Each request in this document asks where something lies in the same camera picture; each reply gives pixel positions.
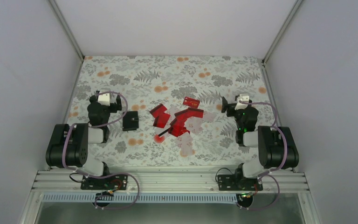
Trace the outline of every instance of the black cable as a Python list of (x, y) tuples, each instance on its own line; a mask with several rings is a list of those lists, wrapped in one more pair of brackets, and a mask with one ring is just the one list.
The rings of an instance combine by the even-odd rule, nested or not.
[(73, 179), (72, 175), (74, 175), (74, 174), (81, 175), (81, 174), (78, 174), (78, 173), (71, 173), (71, 174), (69, 174), (69, 178), (70, 178), (73, 182), (82, 183), (82, 181), (77, 181), (77, 180)]
[(160, 134), (158, 134), (159, 137), (161, 137), (163, 134), (167, 133), (169, 130), (169, 128), (165, 129), (163, 132), (161, 132)]
[(217, 181), (217, 174), (218, 174), (218, 172), (221, 171), (222, 169), (226, 169), (226, 170), (230, 171), (230, 173), (231, 173), (232, 175), (234, 175), (233, 172), (231, 172), (231, 170), (229, 170), (228, 168), (225, 168), (225, 167), (220, 168), (220, 169), (216, 172), (216, 175), (215, 175), (215, 181), (216, 181), (216, 182), (218, 182), (218, 181)]

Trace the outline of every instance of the red card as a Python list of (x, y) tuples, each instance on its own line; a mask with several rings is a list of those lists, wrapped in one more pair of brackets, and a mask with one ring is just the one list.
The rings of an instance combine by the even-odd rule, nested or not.
[(196, 117), (196, 118), (204, 117), (204, 110), (195, 109), (195, 108), (191, 108), (191, 107), (189, 107), (187, 110), (188, 110), (188, 113), (190, 114), (189, 117)]
[(160, 128), (164, 128), (165, 125), (168, 122), (170, 115), (167, 113), (162, 113), (160, 114), (158, 117), (156, 117), (156, 119), (154, 120), (153, 126), (154, 127), (160, 127)]
[(185, 120), (178, 120), (178, 119), (174, 119), (171, 123), (170, 123), (170, 125), (172, 126), (172, 127), (174, 127), (174, 128), (179, 128), (179, 129), (181, 129), (181, 128), (183, 128), (184, 126), (185, 126), (185, 122), (186, 122), (186, 119)]
[(193, 108), (198, 108), (198, 106), (200, 105), (200, 101), (190, 97), (185, 97), (185, 100), (183, 100), (183, 105)]
[(164, 113), (166, 110), (167, 110), (167, 108), (164, 105), (160, 104), (149, 112), (153, 115), (154, 118), (156, 118), (160, 114)]
[(175, 119), (177, 120), (186, 120), (187, 118), (191, 117), (190, 114), (188, 113), (188, 109), (179, 111), (174, 115), (175, 115)]

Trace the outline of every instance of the red wire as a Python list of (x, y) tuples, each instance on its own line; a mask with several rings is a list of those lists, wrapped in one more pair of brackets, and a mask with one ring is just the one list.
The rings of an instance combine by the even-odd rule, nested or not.
[(256, 184), (255, 184), (255, 190), (256, 190), (256, 192), (255, 192), (255, 194), (253, 196), (257, 195), (257, 192), (258, 192)]
[(113, 182), (118, 182), (117, 190), (119, 190), (121, 188), (121, 185), (123, 185), (123, 182), (119, 179), (115, 179), (115, 180), (111, 181), (111, 183), (113, 183)]

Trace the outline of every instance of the white wall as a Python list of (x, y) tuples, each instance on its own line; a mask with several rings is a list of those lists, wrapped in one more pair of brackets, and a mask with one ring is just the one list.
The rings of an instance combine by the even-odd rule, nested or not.
[(80, 59), (47, 0), (0, 0), (0, 223), (18, 223)]
[(56, 0), (85, 55), (264, 58), (295, 0)]
[(358, 223), (358, 1), (305, 1), (267, 65), (322, 222)]

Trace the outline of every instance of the floral tablecloth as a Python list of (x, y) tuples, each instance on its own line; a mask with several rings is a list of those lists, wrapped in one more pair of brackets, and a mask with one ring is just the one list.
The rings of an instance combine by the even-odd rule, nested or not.
[[(109, 166), (205, 166), (232, 165), (257, 159), (257, 148), (235, 143), (234, 118), (221, 113), (221, 97), (229, 103), (246, 93), (254, 102), (269, 102), (256, 58), (229, 56), (87, 56), (85, 57), (69, 114), (68, 124), (88, 122), (89, 97), (96, 90), (120, 92), (128, 108), (138, 111), (139, 129), (123, 132), (122, 122), (111, 126), (106, 144), (89, 144), (89, 154)], [(191, 132), (191, 152), (182, 154), (176, 137), (162, 143), (153, 137), (149, 113), (159, 104), (169, 112), (184, 110), (184, 97), (201, 101), (208, 113), (197, 132)], [(257, 125), (270, 125), (271, 108), (257, 105)], [(111, 114), (110, 120), (120, 114)]]

